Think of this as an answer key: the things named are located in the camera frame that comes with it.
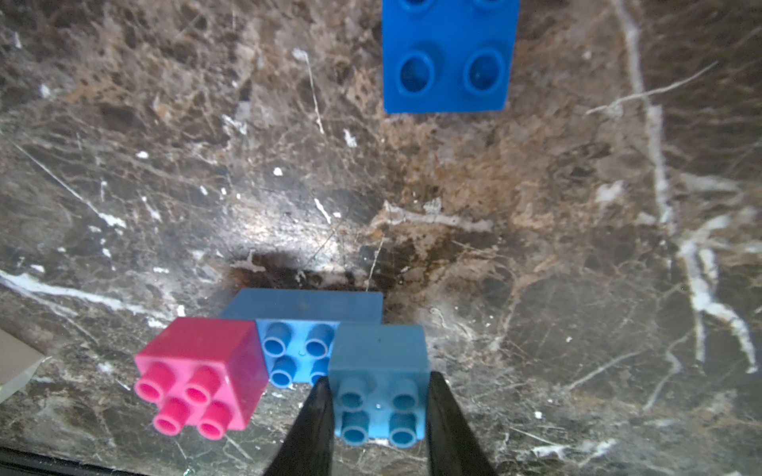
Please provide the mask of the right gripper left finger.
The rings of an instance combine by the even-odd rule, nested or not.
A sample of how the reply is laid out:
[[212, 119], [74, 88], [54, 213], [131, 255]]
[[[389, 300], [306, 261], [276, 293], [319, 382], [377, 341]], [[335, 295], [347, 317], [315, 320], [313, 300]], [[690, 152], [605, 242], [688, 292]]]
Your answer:
[[333, 472], [335, 412], [329, 378], [319, 378], [265, 476], [330, 476]]

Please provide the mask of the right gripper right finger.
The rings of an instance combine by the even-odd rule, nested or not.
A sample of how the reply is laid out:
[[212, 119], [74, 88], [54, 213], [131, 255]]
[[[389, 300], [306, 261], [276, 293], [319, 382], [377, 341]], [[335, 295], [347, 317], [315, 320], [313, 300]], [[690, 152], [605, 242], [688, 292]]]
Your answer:
[[432, 371], [426, 406], [426, 444], [432, 476], [497, 473], [480, 447], [444, 375]]

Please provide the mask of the pink lego brick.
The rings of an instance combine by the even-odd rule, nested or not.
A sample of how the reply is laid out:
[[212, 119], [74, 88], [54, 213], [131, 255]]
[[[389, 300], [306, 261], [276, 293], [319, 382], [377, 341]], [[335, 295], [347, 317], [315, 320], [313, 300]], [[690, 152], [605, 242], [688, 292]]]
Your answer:
[[157, 432], [193, 426], [208, 440], [245, 430], [268, 384], [253, 321], [178, 317], [135, 356], [134, 390], [157, 406]]

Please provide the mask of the light blue long lego brick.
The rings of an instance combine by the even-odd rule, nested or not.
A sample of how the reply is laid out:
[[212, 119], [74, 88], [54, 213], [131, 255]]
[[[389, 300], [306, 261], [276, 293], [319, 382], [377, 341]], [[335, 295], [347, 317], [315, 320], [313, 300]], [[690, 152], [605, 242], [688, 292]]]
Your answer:
[[285, 389], [295, 383], [313, 385], [327, 375], [339, 326], [345, 322], [381, 323], [383, 295], [244, 289], [220, 316], [257, 324], [270, 382]]

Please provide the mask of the teal small lego brick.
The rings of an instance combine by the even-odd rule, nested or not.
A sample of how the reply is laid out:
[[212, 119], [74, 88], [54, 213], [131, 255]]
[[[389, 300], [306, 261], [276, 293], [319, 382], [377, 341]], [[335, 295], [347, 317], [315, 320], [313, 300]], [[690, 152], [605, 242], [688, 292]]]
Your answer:
[[353, 446], [416, 445], [425, 435], [430, 377], [420, 325], [341, 325], [329, 359], [335, 435]]

